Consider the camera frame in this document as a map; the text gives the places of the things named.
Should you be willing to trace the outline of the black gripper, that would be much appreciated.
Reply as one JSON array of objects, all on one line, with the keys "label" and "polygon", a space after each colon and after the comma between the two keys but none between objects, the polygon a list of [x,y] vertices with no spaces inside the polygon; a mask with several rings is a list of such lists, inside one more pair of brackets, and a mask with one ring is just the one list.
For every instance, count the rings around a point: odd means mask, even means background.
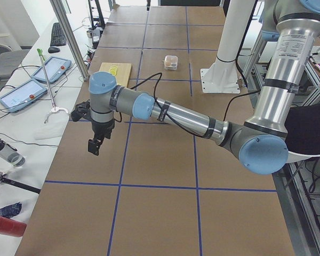
[{"label": "black gripper", "polygon": [[115,120],[111,119],[108,122],[100,123],[96,121],[92,121],[92,130],[94,132],[93,139],[88,140],[88,152],[99,155],[99,150],[102,145],[103,140],[110,139],[112,130],[115,127]]}]

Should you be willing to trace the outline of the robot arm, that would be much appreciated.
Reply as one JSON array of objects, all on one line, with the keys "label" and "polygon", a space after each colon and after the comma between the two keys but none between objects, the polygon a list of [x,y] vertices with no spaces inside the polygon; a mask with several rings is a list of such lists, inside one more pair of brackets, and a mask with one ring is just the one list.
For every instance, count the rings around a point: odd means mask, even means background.
[{"label": "robot arm", "polygon": [[112,10],[95,61],[123,54],[123,43],[142,38],[145,43],[137,43],[141,78],[160,73],[166,54],[179,56],[179,69],[164,72],[165,80],[154,96],[149,94],[150,82],[134,93],[115,85],[111,75],[91,77],[91,96],[103,98],[93,104],[110,117],[107,104],[112,95],[118,95],[117,109],[132,121],[132,153],[127,166],[138,178],[181,175],[191,169],[193,151],[188,138],[192,134],[197,134],[198,152],[203,155],[198,164],[211,177],[263,181],[283,166],[288,148],[280,138],[248,124],[250,103],[238,103],[231,110],[231,120],[221,122],[230,94],[207,93],[198,80],[198,66],[212,62],[209,44],[231,33],[226,48],[217,49],[216,54],[238,49],[237,36],[242,35],[239,20],[245,17],[247,7],[248,3],[241,1],[231,27],[225,26],[224,11],[216,6],[157,6],[149,11],[122,6]]}]

